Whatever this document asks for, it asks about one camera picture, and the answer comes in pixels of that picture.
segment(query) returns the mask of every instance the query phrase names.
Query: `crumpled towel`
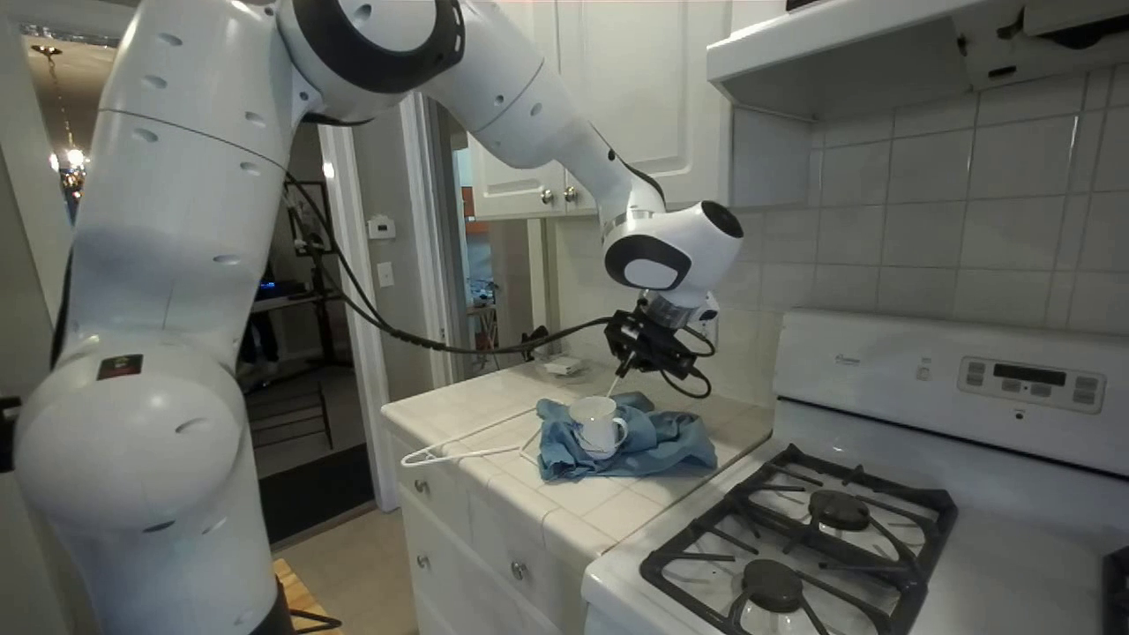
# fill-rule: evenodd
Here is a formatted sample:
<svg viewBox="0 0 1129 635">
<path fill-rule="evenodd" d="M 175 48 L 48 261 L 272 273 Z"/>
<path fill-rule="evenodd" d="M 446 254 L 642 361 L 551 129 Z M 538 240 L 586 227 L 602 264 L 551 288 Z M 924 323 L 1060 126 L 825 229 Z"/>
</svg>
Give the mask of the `crumpled towel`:
<svg viewBox="0 0 1129 635">
<path fill-rule="evenodd" d="M 579 424 L 552 397 L 535 401 L 538 417 L 538 477 L 659 477 L 717 470 L 712 441 L 694 411 L 657 411 L 642 391 L 613 394 L 617 417 L 629 424 L 629 441 L 610 457 L 590 457 L 579 448 Z"/>
</svg>

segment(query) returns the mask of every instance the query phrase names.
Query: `gas stove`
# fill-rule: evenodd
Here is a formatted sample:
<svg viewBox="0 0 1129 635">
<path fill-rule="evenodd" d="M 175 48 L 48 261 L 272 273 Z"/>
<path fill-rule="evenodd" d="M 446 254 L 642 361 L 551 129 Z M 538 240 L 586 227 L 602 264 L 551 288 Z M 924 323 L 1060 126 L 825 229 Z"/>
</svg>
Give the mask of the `gas stove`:
<svg viewBox="0 0 1129 635">
<path fill-rule="evenodd" d="M 590 635 L 1129 635 L 1129 343 L 791 314 L 773 439 L 586 567 Z"/>
<path fill-rule="evenodd" d="M 945 489 L 909 489 L 785 448 L 642 561 L 642 577 L 719 630 L 778 621 L 907 630 L 953 529 Z"/>
</svg>

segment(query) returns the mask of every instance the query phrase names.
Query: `white countertop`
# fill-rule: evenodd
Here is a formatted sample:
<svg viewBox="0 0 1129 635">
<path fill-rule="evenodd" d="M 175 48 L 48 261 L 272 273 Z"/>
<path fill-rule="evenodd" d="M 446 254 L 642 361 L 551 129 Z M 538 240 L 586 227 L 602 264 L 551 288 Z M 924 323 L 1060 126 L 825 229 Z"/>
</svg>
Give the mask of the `white countertop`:
<svg viewBox="0 0 1129 635">
<path fill-rule="evenodd" d="M 613 375 L 602 367 L 590 367 L 575 377 L 551 377 L 538 367 L 512 367 L 386 401 L 385 417 L 393 433 L 408 433 L 416 444 L 446 441 L 443 451 L 451 454 L 529 441 L 522 451 L 458 457 L 455 470 L 538 520 L 546 534 L 567 538 L 579 553 L 595 557 L 712 477 L 592 477 L 579 484 L 542 484 L 535 470 L 535 401 L 572 401 L 590 391 L 607 391 L 610 377 Z M 642 391 L 657 409 L 697 411 L 719 457 L 717 470 L 731 466 L 773 431 L 770 409 L 722 397 L 694 401 L 652 377 L 629 375 L 617 391 Z"/>
</svg>

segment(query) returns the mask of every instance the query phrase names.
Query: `tile backsplash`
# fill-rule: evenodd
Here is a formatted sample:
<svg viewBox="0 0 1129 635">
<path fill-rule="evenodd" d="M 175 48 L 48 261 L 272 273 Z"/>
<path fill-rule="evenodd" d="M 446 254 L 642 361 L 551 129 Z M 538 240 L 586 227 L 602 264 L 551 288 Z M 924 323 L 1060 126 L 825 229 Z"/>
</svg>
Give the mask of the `tile backsplash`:
<svg viewBox="0 0 1129 635">
<path fill-rule="evenodd" d="M 733 210 L 706 364 L 731 397 L 770 397 L 791 306 L 1129 334 L 1129 68 L 818 126 L 736 112 Z M 629 301 L 592 221 L 551 245 L 560 323 Z"/>
</svg>

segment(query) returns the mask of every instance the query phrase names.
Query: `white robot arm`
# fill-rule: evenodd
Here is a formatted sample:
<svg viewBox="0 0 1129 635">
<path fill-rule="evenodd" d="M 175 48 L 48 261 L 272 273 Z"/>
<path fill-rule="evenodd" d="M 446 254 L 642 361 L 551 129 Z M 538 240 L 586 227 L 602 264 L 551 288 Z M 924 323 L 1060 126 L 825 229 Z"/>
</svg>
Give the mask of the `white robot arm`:
<svg viewBox="0 0 1129 635">
<path fill-rule="evenodd" d="M 408 89 L 499 159 L 560 159 L 595 194 L 607 273 L 652 293 L 646 327 L 707 309 L 736 219 L 666 210 L 495 3 L 145 0 L 97 107 L 56 367 L 14 454 L 102 630 L 288 630 L 236 349 L 295 123 L 362 119 Z"/>
</svg>

